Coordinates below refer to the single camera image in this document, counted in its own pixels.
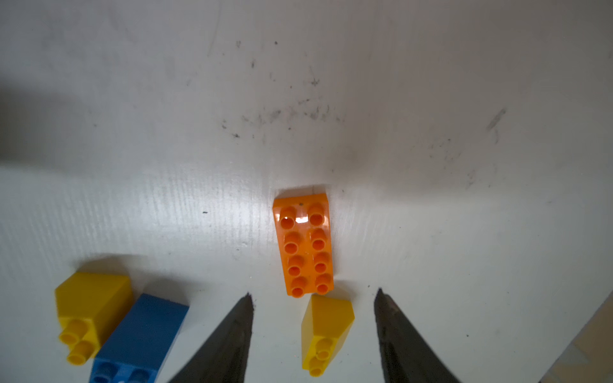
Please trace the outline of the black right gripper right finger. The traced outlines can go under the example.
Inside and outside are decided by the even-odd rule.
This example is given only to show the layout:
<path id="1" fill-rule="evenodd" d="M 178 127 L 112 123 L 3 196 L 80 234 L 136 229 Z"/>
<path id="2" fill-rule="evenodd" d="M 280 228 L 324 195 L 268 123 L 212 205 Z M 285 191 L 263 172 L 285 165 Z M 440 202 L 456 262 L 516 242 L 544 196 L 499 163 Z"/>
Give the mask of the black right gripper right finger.
<path id="1" fill-rule="evenodd" d="M 382 289 L 375 296 L 374 307 L 386 382 L 459 382 Z"/>

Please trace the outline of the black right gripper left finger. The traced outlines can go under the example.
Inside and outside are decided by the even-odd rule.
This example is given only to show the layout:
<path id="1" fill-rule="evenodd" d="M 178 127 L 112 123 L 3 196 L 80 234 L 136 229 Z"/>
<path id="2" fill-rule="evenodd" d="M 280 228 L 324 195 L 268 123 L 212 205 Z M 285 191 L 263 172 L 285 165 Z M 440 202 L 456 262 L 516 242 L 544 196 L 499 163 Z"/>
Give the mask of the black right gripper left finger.
<path id="1" fill-rule="evenodd" d="M 247 294 L 195 352 L 172 382 L 243 383 L 252 339 L 254 305 Z"/>

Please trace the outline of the blue lego brick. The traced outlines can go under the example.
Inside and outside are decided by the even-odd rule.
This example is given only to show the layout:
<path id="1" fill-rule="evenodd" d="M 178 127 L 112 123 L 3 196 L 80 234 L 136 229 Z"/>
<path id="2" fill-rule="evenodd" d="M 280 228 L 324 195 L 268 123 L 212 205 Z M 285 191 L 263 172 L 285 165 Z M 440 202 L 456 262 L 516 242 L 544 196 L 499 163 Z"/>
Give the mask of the blue lego brick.
<path id="1" fill-rule="evenodd" d="M 154 382 L 189 307 L 143 294 L 97 353 L 91 382 Z"/>

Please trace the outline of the orange lego plate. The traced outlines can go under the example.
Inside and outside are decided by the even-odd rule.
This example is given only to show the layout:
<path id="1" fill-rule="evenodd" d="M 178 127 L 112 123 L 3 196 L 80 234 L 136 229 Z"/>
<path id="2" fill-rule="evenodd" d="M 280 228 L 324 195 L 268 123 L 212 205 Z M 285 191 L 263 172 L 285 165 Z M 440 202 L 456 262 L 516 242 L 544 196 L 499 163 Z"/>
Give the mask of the orange lego plate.
<path id="1" fill-rule="evenodd" d="M 301 298 L 334 290 L 327 195 L 277 198 L 272 211 L 287 294 Z"/>

